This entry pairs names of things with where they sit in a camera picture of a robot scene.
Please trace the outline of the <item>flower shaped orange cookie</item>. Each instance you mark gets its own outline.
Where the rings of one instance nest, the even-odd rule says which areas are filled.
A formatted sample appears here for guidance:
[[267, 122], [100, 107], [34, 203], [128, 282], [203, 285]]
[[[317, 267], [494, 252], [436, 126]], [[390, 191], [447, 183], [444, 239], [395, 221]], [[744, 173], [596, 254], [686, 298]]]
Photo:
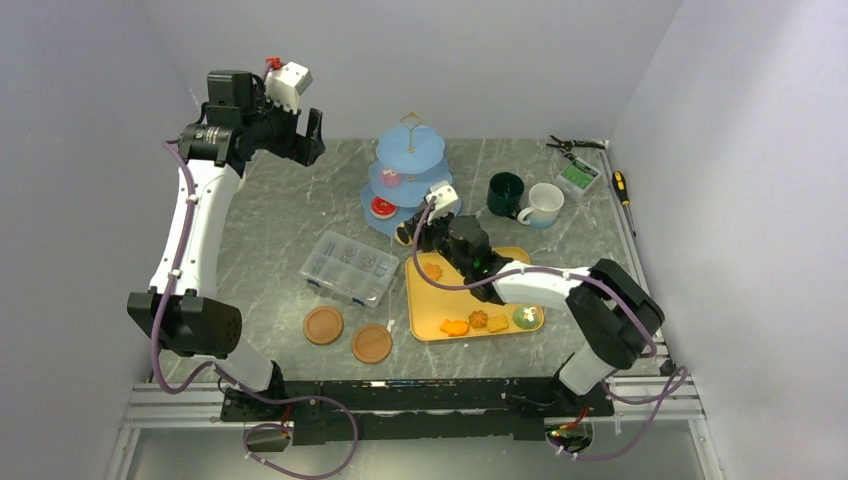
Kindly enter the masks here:
[[422, 266], [424, 276], [434, 282], [437, 282], [443, 275], [443, 270], [438, 264], [427, 263]]

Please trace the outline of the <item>yellow cupcake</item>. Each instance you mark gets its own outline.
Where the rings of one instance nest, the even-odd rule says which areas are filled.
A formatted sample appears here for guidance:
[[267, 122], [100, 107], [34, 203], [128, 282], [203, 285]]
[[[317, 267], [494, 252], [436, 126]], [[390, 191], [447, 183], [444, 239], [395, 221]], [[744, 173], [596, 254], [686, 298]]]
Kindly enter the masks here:
[[395, 238], [400, 245], [409, 245], [411, 243], [408, 233], [403, 229], [396, 230]]

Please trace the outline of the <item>blue three-tier cake stand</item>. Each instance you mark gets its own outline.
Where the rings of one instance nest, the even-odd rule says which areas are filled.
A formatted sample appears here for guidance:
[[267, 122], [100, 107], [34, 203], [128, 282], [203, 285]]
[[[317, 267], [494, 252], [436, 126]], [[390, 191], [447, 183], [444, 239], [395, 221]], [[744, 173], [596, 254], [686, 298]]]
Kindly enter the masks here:
[[[413, 112], [385, 130], [378, 137], [375, 160], [368, 169], [369, 181], [360, 192], [367, 224], [391, 237], [398, 224], [416, 213], [431, 185], [441, 181], [452, 184], [445, 149], [444, 138]], [[379, 176], [384, 168], [402, 174], [403, 182], [396, 188], [382, 185]], [[375, 196], [396, 205], [396, 215], [387, 220], [374, 218], [370, 203]]]

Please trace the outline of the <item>red donut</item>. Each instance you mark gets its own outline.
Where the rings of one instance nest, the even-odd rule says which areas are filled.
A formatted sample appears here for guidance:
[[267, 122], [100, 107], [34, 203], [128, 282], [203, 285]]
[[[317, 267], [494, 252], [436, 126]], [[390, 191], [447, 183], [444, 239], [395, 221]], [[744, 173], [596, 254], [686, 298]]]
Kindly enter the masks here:
[[391, 202], [375, 196], [370, 203], [370, 212], [378, 220], [387, 220], [396, 215], [398, 207]]

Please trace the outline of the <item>purple cupcake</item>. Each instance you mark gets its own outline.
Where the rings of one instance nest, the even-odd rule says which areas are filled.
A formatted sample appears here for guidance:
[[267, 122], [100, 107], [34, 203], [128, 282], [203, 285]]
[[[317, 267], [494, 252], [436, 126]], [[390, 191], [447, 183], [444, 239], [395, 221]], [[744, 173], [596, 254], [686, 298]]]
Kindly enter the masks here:
[[379, 176], [380, 182], [387, 188], [396, 188], [404, 180], [404, 176], [398, 172], [384, 168]]

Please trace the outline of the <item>green cupcake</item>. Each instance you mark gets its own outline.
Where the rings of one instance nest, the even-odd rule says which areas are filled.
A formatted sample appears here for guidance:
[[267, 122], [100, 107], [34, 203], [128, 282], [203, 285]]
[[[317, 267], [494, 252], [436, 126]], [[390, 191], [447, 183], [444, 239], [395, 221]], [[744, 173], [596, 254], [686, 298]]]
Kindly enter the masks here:
[[536, 305], [519, 305], [512, 314], [513, 323], [522, 330], [534, 330], [544, 321], [543, 309]]

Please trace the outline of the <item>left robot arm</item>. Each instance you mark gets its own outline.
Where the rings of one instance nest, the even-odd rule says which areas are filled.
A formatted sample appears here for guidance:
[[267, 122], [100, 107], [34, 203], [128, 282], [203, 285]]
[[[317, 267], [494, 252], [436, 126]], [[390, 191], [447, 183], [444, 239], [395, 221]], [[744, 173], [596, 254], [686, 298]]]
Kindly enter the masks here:
[[187, 386], [167, 381], [164, 351], [200, 360], [190, 380], [212, 368], [250, 390], [248, 407], [261, 419], [286, 409], [278, 366], [243, 339], [239, 309], [217, 298], [217, 264], [226, 217], [253, 156], [266, 151], [310, 166], [324, 153], [320, 110], [310, 109], [305, 133], [297, 131], [300, 97], [312, 81], [308, 68], [272, 59], [261, 75], [213, 70], [198, 120], [164, 144], [178, 166], [175, 209], [157, 269], [146, 290], [130, 293], [127, 312], [150, 339], [153, 377], [167, 393]]

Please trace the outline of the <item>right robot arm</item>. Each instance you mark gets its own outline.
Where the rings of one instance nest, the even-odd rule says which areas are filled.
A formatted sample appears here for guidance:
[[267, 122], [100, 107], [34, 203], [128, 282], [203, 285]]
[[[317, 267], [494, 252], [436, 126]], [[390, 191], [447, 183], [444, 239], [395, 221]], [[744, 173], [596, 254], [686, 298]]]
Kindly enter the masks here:
[[607, 377], [657, 352], [654, 336], [665, 315], [611, 259], [572, 269], [530, 265], [496, 252], [475, 217], [452, 213], [428, 221], [419, 212], [398, 225], [395, 236], [415, 254], [439, 254], [460, 274], [457, 290], [481, 302], [572, 314], [585, 344], [559, 367], [550, 391], [553, 406], [564, 415], [585, 407], [590, 391]]

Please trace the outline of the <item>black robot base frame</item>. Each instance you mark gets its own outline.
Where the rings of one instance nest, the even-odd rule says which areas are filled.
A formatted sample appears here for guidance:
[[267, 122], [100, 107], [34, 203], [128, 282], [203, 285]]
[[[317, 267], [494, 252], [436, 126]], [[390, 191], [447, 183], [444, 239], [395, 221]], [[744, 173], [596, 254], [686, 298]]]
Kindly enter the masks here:
[[547, 427], [583, 416], [608, 418], [614, 407], [602, 388], [584, 396], [548, 377], [322, 380], [284, 382], [268, 391], [283, 404], [225, 391], [225, 423], [288, 419], [297, 446], [349, 440], [509, 437], [540, 440]]

